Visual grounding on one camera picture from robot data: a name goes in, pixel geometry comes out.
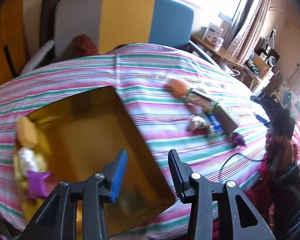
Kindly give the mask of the person right hand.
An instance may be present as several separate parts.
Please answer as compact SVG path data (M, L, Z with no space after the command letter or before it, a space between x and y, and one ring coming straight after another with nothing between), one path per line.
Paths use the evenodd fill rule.
M300 165L295 158L295 149L284 135L274 135L271 129L266 133L265 177L274 184L293 184L300 179Z

